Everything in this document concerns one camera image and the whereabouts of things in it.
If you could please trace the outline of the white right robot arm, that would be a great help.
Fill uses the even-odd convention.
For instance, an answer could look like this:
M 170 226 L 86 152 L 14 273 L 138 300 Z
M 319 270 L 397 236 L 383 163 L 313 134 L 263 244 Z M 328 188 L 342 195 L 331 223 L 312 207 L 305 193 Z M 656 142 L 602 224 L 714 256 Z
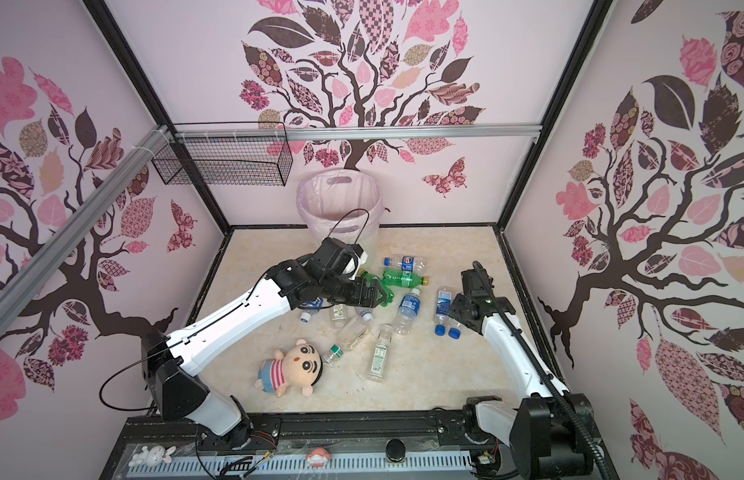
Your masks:
M 463 271 L 461 280 L 450 315 L 498 353 L 520 400 L 517 407 L 489 397 L 469 403 L 473 424 L 509 449 L 523 479 L 594 472 L 609 479 L 591 402 L 572 392 L 532 348 L 512 305 L 494 293 L 492 278 L 479 262 Z

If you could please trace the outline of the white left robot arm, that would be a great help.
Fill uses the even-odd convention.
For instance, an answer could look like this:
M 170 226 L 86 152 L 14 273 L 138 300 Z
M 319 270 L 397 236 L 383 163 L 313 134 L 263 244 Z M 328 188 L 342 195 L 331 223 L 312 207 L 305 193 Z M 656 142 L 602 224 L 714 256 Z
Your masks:
M 206 318 L 170 334 L 145 336 L 142 375 L 162 419 L 191 420 L 228 447 L 243 446 L 251 420 L 237 399 L 207 386 L 200 373 L 260 326 L 314 300 L 381 305 L 387 298 L 382 283 L 358 274 L 365 259 L 360 245 L 325 238 L 315 252 L 270 267 L 249 291 Z

